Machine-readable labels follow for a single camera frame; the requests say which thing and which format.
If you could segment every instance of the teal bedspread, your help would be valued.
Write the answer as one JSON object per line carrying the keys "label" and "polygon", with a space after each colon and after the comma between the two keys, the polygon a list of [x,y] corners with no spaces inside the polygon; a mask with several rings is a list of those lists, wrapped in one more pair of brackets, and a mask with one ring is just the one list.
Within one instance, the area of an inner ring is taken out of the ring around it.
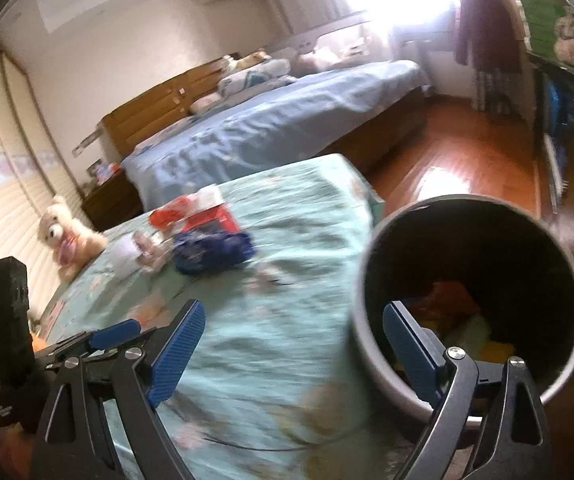
{"label": "teal bedspread", "polygon": [[[195,298],[206,330],[158,413],[198,480],[388,478],[408,445],[374,412],[350,327],[358,261],[382,202],[340,155],[220,187],[256,245],[249,266],[201,278],[168,266],[119,282],[101,255],[62,295],[49,342],[118,322],[153,290],[170,316]],[[145,226],[141,216],[107,234]],[[107,409],[123,465],[138,478],[117,409]]]}

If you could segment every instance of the nightstand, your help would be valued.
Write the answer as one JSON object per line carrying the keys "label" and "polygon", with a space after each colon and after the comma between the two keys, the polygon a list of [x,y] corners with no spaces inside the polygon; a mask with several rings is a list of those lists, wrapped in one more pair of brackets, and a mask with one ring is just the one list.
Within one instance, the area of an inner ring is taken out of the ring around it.
{"label": "nightstand", "polygon": [[135,218],[143,212],[138,191],[123,170],[83,199],[83,211],[98,231]]}

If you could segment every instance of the metal screw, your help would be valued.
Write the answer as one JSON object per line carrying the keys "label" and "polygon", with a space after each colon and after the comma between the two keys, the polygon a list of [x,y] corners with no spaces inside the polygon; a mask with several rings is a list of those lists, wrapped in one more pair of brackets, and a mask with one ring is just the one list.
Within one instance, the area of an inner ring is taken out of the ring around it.
{"label": "metal screw", "polygon": [[140,359],[142,356],[142,350],[137,346],[132,346],[127,351],[125,351],[125,357],[130,361],[135,361],[136,359]]}
{"label": "metal screw", "polygon": [[77,357],[68,357],[65,359],[65,368],[76,368],[80,364]]}
{"label": "metal screw", "polygon": [[447,349],[447,354],[452,359],[460,360],[463,359],[465,355],[467,355],[467,352],[465,352],[462,348],[459,348],[457,346],[450,346]]}
{"label": "metal screw", "polygon": [[515,366],[516,368],[524,368],[526,366],[524,359],[521,357],[516,357],[515,355],[509,357],[509,364],[511,366]]}

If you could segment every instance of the wooden bed frame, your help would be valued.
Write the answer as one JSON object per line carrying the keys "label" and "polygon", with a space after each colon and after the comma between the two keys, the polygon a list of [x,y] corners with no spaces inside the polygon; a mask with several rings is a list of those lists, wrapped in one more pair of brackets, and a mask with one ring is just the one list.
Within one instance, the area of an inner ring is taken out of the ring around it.
{"label": "wooden bed frame", "polygon": [[[147,90],[102,118],[121,157],[139,142],[189,115],[189,106],[216,91],[226,62],[216,59]],[[361,173],[370,171],[404,136],[426,124],[421,88],[336,140],[318,155],[341,153]]]}

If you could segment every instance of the teddy bear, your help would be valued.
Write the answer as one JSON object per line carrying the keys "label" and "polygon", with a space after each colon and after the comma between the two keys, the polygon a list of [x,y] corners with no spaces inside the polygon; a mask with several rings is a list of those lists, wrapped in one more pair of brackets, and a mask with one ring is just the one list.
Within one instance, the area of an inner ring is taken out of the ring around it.
{"label": "teddy bear", "polygon": [[102,253],[107,238],[85,226],[71,211],[61,196],[43,213],[38,224],[38,240],[53,250],[62,282],[70,283],[86,263]]}
{"label": "teddy bear", "polygon": [[565,7],[566,16],[556,21],[554,53],[558,60],[574,67],[574,8]]}

